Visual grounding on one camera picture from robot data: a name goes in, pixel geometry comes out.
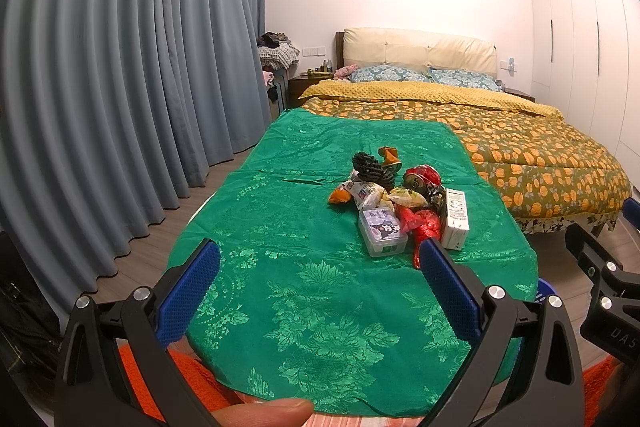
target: transparent plastic container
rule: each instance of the transparent plastic container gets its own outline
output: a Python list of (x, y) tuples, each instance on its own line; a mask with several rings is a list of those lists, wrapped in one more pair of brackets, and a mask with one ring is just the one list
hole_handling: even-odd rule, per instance
[(400, 221), (388, 208), (362, 210), (358, 224), (370, 256), (382, 257), (404, 252), (408, 236), (400, 233)]

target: green tablecloth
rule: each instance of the green tablecloth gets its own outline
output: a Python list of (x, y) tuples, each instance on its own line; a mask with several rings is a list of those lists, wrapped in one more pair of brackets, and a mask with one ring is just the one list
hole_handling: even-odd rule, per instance
[(404, 417), (426, 413), (460, 367), (469, 346), (412, 256), (370, 258), (353, 203), (326, 203), (353, 154), (383, 145), (398, 148), (405, 168), (428, 163), (445, 186), (466, 192), (471, 230), (454, 259), (514, 298), (535, 295), (536, 254), (449, 127), (295, 109), (271, 125), (169, 259), (183, 263), (204, 237), (220, 245), (220, 274), (188, 338), (224, 385), (305, 397), (324, 412)]

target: cream leather headboard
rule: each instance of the cream leather headboard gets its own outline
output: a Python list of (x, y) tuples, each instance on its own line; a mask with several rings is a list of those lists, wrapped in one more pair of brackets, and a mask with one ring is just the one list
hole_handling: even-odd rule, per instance
[(471, 37), (391, 28), (344, 31), (344, 65), (378, 64), (422, 72), (429, 66), (480, 71), (497, 77), (498, 60), (490, 42)]

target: black bag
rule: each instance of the black bag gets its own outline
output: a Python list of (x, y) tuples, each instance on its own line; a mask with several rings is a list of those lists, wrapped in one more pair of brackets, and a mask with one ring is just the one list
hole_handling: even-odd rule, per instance
[(10, 373), (27, 369), (53, 383), (60, 322), (6, 232), (0, 232), (0, 359)]

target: pillow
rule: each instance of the pillow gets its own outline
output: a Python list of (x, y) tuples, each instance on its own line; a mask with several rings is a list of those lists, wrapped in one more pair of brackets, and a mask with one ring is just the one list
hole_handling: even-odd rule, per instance
[(429, 68), (428, 75), (432, 82), (436, 84), (446, 84), (446, 86), (477, 87), (499, 92), (500, 88), (495, 83), (490, 74), (478, 73), (477, 71), (466, 70), (437, 70)]
[(351, 66), (345, 66), (340, 68), (338, 71), (334, 73), (334, 80), (340, 80), (342, 78), (347, 78), (351, 73), (357, 71), (358, 65), (352, 64)]
[(388, 64), (380, 64), (379, 66), (370, 66), (351, 73), (349, 76), (351, 82), (374, 82), (376, 80), (405, 80), (409, 82), (429, 82), (423, 74), (416, 73), (405, 68), (397, 66), (389, 66)]

